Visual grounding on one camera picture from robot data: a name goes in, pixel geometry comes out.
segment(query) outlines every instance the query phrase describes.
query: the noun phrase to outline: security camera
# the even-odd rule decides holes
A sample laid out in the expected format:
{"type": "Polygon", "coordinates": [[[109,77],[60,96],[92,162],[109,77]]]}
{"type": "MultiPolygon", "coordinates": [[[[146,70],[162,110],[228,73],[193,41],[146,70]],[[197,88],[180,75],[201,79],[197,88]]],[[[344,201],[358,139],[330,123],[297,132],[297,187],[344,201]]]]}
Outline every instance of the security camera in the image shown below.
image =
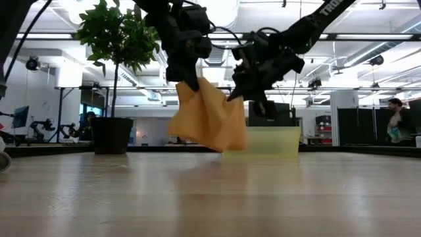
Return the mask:
{"type": "Polygon", "coordinates": [[[29,60],[26,61],[26,69],[36,72],[41,68],[41,63],[38,61],[38,57],[30,56],[29,60]]]}
{"type": "Polygon", "coordinates": [[[371,59],[368,63],[372,66],[374,65],[380,66],[384,63],[384,58],[381,55],[378,55],[377,57],[374,57],[373,59],[371,59]]]}

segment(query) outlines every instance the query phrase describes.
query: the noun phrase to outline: person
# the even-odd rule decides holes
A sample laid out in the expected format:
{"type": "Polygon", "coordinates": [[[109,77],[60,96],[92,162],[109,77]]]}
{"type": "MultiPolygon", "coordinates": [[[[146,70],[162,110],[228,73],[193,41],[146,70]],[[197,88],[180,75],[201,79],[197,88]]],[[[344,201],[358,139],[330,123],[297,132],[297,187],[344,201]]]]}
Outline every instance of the person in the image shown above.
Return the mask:
{"type": "Polygon", "coordinates": [[[393,98],[388,101],[388,108],[393,115],[387,125],[387,141],[394,146],[413,146],[411,134],[414,128],[411,126],[408,109],[402,107],[402,101],[393,98]]]}
{"type": "Polygon", "coordinates": [[[84,121],[80,123],[79,129],[73,131],[69,135],[73,138],[79,138],[80,141],[92,141],[92,130],[91,130],[91,118],[95,118],[97,115],[90,111],[84,116],[84,121]]]}

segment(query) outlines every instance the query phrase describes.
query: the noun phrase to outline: white pillar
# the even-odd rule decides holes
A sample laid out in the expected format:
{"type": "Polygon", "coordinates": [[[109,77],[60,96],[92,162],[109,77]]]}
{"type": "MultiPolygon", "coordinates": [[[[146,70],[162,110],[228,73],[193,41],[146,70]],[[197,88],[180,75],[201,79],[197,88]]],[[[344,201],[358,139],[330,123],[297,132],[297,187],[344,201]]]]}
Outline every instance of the white pillar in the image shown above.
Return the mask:
{"type": "Polygon", "coordinates": [[[330,94],[330,108],[332,110],[332,142],[333,146],[339,146],[339,121],[337,110],[357,108],[359,97],[357,90],[336,91],[330,94]]]}
{"type": "MultiPolygon", "coordinates": [[[[63,64],[56,68],[56,87],[79,87],[82,85],[84,68],[74,63],[63,64]]],[[[80,90],[71,91],[62,101],[61,124],[75,123],[79,126],[80,90]]]]}

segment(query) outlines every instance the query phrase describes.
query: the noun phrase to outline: black partition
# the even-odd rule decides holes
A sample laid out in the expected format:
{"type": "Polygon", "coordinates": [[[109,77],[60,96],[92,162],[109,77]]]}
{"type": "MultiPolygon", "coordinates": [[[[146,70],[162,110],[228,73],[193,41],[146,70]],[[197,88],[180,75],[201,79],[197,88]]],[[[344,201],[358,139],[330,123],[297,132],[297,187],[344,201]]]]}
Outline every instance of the black partition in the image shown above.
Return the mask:
{"type": "Polygon", "coordinates": [[[387,145],[387,125],[393,112],[386,108],[376,109],[376,145],[387,145]]]}
{"type": "Polygon", "coordinates": [[[360,144],[376,144],[375,116],[373,109],[358,109],[358,134],[360,144]]]}
{"type": "Polygon", "coordinates": [[[338,109],[340,145],[375,145],[372,109],[338,109]]]}
{"type": "Polygon", "coordinates": [[[340,145],[357,144],[359,139],[357,109],[338,109],[337,117],[340,145]]]}

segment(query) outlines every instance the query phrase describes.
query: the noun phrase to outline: man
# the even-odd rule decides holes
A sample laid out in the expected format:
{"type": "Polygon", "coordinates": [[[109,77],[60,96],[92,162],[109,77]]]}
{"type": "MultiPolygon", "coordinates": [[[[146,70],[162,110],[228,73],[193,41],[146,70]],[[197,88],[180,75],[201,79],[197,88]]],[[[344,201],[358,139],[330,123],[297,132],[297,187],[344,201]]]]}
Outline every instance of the man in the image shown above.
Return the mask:
{"type": "Polygon", "coordinates": [[[388,142],[395,146],[413,146],[411,134],[414,133],[414,128],[410,123],[409,111],[402,108],[402,101],[397,98],[389,100],[389,110],[394,114],[390,118],[387,125],[388,142]]]}

